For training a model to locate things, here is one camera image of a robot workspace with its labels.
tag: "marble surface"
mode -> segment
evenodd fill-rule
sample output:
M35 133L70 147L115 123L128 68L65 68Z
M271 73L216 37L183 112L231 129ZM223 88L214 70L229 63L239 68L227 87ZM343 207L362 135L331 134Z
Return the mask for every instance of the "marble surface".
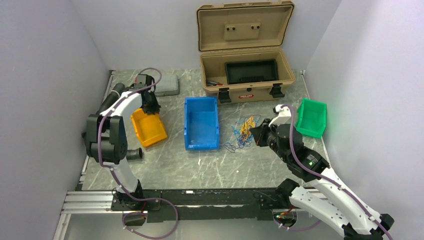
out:
M111 86L116 83L131 84L138 72L139 70L114 71ZM160 117L168 138L143 149L142 160L128 161L144 189L276 187L286 178L302 183L268 147L252 144L250 147L237 149L234 153L222 147L225 142L234 140L232 126L240 117L261 115L259 122L262 122L264 118L274 117L273 107L277 104L299 107L302 99L307 98L299 71L293 71L296 81L287 90L284 98L218 106L221 147L212 151L186 151L184 146L185 97L206 95L201 83L200 69L168 69L162 72L178 76L180 93L157 98L161 105ZM149 70L146 73L155 79L159 77L154 71ZM130 119L125 122L125 130L128 148L141 147ZM304 137L303 141L307 147L325 157L321 139ZM82 189L111 190L114 187L116 184L109 171L101 168L94 159L89 159Z

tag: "black tray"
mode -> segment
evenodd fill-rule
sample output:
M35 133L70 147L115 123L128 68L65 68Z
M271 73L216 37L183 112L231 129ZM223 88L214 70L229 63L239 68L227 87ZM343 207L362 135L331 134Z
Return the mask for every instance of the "black tray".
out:
M228 84L245 84L278 80L275 59L225 63Z

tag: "blue bin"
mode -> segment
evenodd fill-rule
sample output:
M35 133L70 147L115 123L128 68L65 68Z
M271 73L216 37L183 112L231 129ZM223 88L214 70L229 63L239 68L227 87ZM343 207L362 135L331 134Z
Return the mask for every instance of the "blue bin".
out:
M184 142L187 151L220 148L220 122L217 98L186 97L184 103Z

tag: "yellow bin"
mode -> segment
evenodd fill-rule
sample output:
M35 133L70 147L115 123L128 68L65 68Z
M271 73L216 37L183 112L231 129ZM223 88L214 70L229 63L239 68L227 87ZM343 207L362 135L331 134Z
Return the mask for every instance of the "yellow bin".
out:
M143 147L148 147L168 137L159 113L147 115L143 109L137 109L131 115L135 135Z

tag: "toolbox lid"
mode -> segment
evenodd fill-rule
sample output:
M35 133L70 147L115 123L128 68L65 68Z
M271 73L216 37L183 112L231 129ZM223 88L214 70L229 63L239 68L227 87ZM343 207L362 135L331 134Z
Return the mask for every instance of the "toolbox lid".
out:
M206 4L197 10L199 51L283 44L292 1Z

